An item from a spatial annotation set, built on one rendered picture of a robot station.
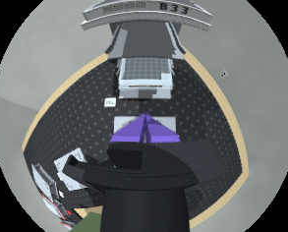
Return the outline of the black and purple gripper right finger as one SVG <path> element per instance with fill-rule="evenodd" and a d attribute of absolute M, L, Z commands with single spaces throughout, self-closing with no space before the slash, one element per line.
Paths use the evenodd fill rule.
<path fill-rule="evenodd" d="M 147 140 L 148 136 L 148 140 Z M 156 143 L 179 143 L 178 134 L 154 120 L 147 112 L 145 113 L 145 142 Z"/>

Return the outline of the black perforated breadboard table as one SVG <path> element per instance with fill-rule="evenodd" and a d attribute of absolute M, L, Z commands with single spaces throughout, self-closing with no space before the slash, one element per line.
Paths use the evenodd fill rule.
<path fill-rule="evenodd" d="M 104 193 L 91 188 L 69 191 L 54 161 L 81 147 L 88 163 L 114 167 L 106 151 L 114 134 L 115 116 L 141 116 L 143 112 L 174 116 L 181 142 L 211 140 L 228 173 L 186 193 L 189 220 L 215 204 L 243 173 L 236 140 L 216 98 L 185 59 L 172 60 L 175 77 L 170 99 L 120 99 L 118 59 L 106 60 L 71 84 L 36 124 L 24 150 L 29 174 L 35 183 L 31 165 L 39 163 L 56 182 L 56 200 L 72 214 L 67 211 L 70 217 L 66 221 L 77 225 L 83 218 L 74 208 L 101 206 Z M 104 106 L 105 98 L 116 98 L 115 106 Z"/>

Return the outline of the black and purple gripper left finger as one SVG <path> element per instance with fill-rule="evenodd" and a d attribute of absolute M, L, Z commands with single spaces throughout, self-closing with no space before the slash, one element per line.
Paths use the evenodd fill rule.
<path fill-rule="evenodd" d="M 144 143 L 145 112 L 141 116 L 112 135 L 110 142 L 139 142 Z"/>

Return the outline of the grey plate hotel rack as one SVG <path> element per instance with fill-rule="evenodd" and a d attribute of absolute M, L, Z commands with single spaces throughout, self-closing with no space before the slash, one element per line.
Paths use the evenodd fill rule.
<path fill-rule="evenodd" d="M 133 20 L 109 24 L 112 40 L 104 50 L 107 59 L 120 59 L 116 76 L 120 77 L 122 58 L 166 58 L 184 60 L 185 48 L 179 40 L 182 24 Z M 118 27 L 117 27 L 118 26 Z M 173 27 L 174 26 L 174 27 Z M 183 53 L 183 54 L 182 54 Z M 120 99 L 170 99 L 170 90 L 120 90 Z"/>

